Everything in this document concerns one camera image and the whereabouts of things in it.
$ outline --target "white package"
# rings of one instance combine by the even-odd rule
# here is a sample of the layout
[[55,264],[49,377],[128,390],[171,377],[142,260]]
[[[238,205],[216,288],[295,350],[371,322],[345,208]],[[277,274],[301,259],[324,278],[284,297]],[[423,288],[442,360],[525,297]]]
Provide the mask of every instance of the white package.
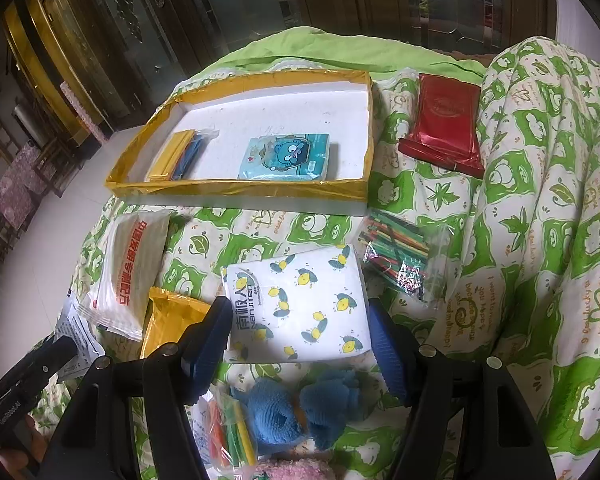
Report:
[[233,264],[222,273],[234,309],[227,360],[327,361],[371,349],[351,245]]
[[116,218],[100,281],[88,294],[88,305],[80,305],[80,314],[109,332],[142,340],[149,288],[160,269],[168,227],[168,211],[136,211]]

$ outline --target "green and white bedspread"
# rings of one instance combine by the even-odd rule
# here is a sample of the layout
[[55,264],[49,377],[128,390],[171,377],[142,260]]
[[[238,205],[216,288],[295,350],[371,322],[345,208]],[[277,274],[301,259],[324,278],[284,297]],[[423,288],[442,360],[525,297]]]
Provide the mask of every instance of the green and white bedspread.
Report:
[[[379,142],[369,205],[420,225],[444,222],[455,233],[446,302],[437,310],[414,306],[377,280],[368,283],[370,296],[379,296],[394,321],[418,340],[447,354],[503,359],[538,421],[557,477],[577,478],[600,448],[600,65],[555,41],[530,38],[500,54],[483,74],[476,62],[456,62],[419,47],[300,28],[229,54],[174,92],[229,75],[300,67],[372,73]],[[397,151],[397,139],[413,126],[417,111],[416,70],[477,84],[484,75],[477,123],[483,181]],[[105,205],[71,283],[80,298],[100,275],[107,225],[136,208],[115,198]],[[219,290],[221,266],[347,242],[360,221],[266,210],[168,209],[174,215],[157,283],[205,301]],[[97,337],[117,359],[138,356],[139,344],[110,333]],[[387,393],[372,352],[332,364],[269,365],[242,363],[236,352],[219,378],[239,388],[262,376],[302,387],[330,365],[360,372],[369,412],[346,428],[331,465],[340,478],[382,478],[408,410]],[[69,390],[48,387],[35,410],[48,431]],[[155,469],[142,414],[137,399],[136,442],[148,480]],[[461,417],[449,427],[442,478],[453,473]]]

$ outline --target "white floor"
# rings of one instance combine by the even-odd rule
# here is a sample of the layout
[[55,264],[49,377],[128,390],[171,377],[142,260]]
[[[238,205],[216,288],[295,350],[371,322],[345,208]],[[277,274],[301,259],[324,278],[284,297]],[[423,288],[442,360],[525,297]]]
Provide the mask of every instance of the white floor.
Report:
[[104,179],[137,130],[115,133],[62,198],[48,194],[0,267],[0,377],[54,329],[84,237],[110,197]]

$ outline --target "black metal bracket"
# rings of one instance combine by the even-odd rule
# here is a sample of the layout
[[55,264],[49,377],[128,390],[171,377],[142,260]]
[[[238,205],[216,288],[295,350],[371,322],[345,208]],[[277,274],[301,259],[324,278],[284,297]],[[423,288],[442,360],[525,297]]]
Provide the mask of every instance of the black metal bracket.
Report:
[[96,359],[54,433],[39,480],[141,480],[131,397],[144,397],[146,423],[160,480],[206,479],[184,405],[204,394],[222,359],[233,309],[218,297],[205,319],[177,343],[146,359],[113,363]]
[[391,393],[411,406],[390,479],[435,479],[446,427],[464,408],[454,480],[554,480],[536,423],[507,369],[447,358],[370,302],[371,345]]

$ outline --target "nanjiren logo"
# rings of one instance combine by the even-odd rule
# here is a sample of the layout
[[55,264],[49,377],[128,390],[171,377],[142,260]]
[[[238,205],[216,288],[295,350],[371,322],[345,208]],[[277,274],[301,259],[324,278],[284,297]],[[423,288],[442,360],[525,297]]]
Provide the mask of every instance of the nanjiren logo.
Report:
[[0,419],[0,425],[1,425],[1,426],[4,426],[4,423],[5,423],[7,420],[9,420],[9,418],[11,417],[11,415],[13,415],[13,414],[16,412],[16,410],[17,410],[17,409],[18,409],[20,406],[21,406],[21,404],[20,404],[20,401],[19,401],[19,400],[16,400],[16,403],[15,403],[13,406],[11,406],[11,407],[9,408],[9,411],[8,411],[7,413],[5,413],[5,414],[2,416],[2,418]]
[[257,287],[250,275],[238,272],[237,277],[234,291],[235,322],[238,330],[254,330],[256,318],[253,303],[254,298],[259,296]]

